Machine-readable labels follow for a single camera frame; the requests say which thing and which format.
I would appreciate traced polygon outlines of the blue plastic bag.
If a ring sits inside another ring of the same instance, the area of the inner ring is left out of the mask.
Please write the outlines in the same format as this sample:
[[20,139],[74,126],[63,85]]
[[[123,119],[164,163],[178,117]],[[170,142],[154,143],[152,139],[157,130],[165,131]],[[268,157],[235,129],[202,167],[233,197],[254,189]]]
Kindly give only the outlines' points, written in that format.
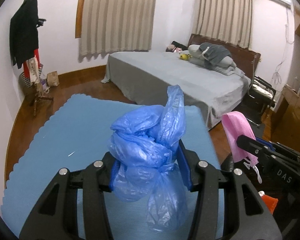
[[154,231],[172,231],[187,217],[186,192],[177,164],[177,148],[186,132],[184,94],[167,89],[165,106],[141,106],[111,124],[110,154],[120,162],[114,194],[123,202],[148,197],[146,223]]

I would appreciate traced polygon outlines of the orange foam net sleeve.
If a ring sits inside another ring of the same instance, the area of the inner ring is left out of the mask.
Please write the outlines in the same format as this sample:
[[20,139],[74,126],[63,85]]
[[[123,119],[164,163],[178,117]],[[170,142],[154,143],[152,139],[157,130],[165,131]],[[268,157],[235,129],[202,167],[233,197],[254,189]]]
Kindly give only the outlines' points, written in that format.
[[273,198],[271,196],[268,196],[266,194],[261,196],[262,200],[264,201],[264,203],[266,204],[267,208],[269,209],[270,213],[273,214],[277,204],[279,202],[279,200],[277,198]]

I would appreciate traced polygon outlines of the pink face mask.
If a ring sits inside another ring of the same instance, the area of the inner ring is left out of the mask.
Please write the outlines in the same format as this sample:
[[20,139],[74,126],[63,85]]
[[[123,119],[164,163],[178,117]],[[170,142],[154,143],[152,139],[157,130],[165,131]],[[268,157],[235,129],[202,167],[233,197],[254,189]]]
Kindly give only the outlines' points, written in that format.
[[237,146],[237,139],[241,135],[245,135],[253,140],[256,139],[246,117],[241,112],[233,111],[223,114],[221,121],[234,162],[243,161],[248,170],[253,169],[255,171],[258,182],[262,184],[262,178],[256,166],[258,164],[258,157]]

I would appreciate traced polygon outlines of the black trash bin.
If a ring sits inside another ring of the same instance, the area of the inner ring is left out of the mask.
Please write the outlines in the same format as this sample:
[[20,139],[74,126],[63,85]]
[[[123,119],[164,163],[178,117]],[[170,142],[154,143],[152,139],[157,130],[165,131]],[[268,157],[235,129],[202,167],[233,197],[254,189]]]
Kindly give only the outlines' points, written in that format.
[[300,156],[270,152],[258,158],[256,167],[262,183],[245,159],[236,163],[230,154],[221,164],[225,171],[242,169],[257,191],[265,193],[283,239],[300,239]]

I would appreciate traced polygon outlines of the blue table mat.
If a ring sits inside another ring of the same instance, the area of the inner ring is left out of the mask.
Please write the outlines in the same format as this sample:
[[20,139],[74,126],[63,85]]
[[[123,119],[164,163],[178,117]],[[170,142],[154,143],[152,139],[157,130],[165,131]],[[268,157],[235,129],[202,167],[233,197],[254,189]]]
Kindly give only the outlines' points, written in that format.
[[[34,136],[15,164],[4,191],[1,213],[10,230],[19,235],[38,198],[61,168],[77,171],[107,152],[111,124],[136,105],[73,95]],[[157,232],[146,223],[147,198],[122,202],[105,193],[107,215],[115,239],[187,239],[197,194],[187,192],[188,214],[177,230]]]

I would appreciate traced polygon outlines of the wooden side desk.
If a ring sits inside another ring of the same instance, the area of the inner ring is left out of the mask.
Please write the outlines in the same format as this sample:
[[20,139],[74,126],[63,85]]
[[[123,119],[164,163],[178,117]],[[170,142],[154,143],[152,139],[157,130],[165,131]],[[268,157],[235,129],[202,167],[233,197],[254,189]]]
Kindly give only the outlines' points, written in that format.
[[298,99],[297,92],[288,84],[285,84],[274,108],[275,120],[280,120],[289,106],[295,108]]

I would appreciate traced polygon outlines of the wooden coat rack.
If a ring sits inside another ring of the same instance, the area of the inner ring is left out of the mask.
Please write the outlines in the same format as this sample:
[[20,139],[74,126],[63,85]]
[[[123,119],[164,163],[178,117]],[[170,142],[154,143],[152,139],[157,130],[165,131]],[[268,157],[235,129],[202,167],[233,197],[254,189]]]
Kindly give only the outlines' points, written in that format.
[[45,84],[47,85],[46,80],[39,78],[40,81],[38,84],[32,84],[31,88],[34,92],[34,98],[31,101],[31,105],[33,106],[33,116],[36,116],[37,114],[37,106],[39,101],[42,100],[49,100],[53,101],[53,97],[47,96],[46,93],[49,92],[49,89],[43,85],[43,81],[45,81]]

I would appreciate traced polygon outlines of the yellow plush toy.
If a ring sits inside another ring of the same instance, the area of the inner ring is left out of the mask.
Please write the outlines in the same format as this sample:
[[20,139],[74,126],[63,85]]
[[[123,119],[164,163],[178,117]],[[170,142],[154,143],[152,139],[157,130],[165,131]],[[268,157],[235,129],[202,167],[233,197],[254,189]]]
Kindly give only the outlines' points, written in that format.
[[184,61],[189,61],[191,58],[190,54],[180,54],[179,59],[184,60]]

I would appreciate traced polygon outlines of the brown paper bag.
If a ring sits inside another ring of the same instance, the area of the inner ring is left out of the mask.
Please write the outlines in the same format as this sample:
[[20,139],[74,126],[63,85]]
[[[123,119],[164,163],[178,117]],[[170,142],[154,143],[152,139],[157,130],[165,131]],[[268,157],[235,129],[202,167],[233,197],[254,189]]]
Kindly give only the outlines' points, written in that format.
[[47,85],[49,87],[57,87],[59,85],[59,78],[57,71],[50,72],[46,76]]

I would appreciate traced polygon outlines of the grey folded blanket pile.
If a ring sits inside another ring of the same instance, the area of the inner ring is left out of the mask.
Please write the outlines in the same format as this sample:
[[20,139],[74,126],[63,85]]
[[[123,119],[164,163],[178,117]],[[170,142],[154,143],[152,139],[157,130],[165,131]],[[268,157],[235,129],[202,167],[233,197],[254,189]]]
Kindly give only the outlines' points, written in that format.
[[204,42],[200,45],[192,44],[188,47],[190,63],[225,76],[232,74],[244,77],[245,73],[237,67],[232,54],[222,45]]

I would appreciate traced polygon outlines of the pink dark pillow items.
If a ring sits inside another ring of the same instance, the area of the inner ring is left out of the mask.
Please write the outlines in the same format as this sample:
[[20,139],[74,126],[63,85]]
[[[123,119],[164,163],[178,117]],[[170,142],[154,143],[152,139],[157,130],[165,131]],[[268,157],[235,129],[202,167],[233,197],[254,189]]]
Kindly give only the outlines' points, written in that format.
[[169,44],[166,47],[166,52],[171,52],[171,53],[179,53],[181,51],[186,51],[186,50],[187,50],[187,46],[176,41],[173,41],[171,44]]

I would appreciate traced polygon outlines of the checkered laundry basket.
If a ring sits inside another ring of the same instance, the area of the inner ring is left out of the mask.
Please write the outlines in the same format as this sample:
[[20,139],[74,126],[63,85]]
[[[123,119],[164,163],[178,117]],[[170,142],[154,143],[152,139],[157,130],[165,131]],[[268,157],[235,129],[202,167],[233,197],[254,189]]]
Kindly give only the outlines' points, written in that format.
[[[42,72],[43,72],[44,65],[41,63],[38,68],[38,74],[39,78],[41,78]],[[26,64],[23,64],[23,72],[19,75],[21,78],[21,81],[23,81],[23,84],[27,87],[30,88],[32,86],[31,78],[30,78],[30,73],[27,68]]]

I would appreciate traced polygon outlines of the left beige curtain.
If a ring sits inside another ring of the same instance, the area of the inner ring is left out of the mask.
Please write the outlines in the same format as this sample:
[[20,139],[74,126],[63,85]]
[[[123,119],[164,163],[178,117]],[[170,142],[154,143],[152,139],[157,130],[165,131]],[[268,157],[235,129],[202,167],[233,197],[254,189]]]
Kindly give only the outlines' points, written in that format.
[[79,54],[148,51],[156,0],[84,0]]

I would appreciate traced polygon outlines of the right beige curtain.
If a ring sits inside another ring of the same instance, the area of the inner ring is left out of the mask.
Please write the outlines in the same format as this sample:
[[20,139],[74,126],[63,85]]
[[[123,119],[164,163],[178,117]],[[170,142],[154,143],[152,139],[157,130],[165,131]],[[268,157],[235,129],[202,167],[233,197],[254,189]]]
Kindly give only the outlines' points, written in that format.
[[192,33],[250,47],[254,0],[195,0]]

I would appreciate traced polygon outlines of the black hanging coat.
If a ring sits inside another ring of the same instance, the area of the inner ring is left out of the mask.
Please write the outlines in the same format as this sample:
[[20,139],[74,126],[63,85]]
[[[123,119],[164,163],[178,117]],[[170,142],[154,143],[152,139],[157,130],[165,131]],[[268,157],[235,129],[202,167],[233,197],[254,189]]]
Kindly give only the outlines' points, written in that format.
[[10,20],[10,55],[12,65],[22,67],[23,62],[34,57],[38,42],[38,1],[24,0]]

